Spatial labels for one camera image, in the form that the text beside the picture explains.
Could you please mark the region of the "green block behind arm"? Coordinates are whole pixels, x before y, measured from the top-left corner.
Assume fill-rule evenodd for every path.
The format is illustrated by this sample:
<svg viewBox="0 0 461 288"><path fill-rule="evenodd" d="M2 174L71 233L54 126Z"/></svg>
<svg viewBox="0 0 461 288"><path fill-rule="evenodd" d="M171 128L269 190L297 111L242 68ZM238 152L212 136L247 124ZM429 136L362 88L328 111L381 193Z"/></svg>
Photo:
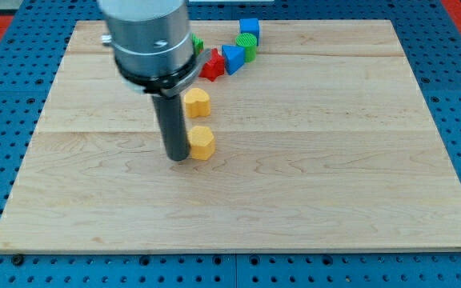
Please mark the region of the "green block behind arm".
<svg viewBox="0 0 461 288"><path fill-rule="evenodd" d="M204 41L196 34L191 34L191 41L194 47L194 53L198 56L204 50Z"/></svg>

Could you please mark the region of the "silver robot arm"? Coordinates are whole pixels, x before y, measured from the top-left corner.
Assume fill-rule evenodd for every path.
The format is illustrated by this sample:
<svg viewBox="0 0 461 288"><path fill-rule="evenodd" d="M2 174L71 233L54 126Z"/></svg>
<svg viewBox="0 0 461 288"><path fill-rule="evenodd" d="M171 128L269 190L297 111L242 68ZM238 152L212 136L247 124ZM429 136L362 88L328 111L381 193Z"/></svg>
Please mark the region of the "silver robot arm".
<svg viewBox="0 0 461 288"><path fill-rule="evenodd" d="M98 0L123 78L146 94L172 98L199 76L211 51L195 49L184 0Z"/></svg>

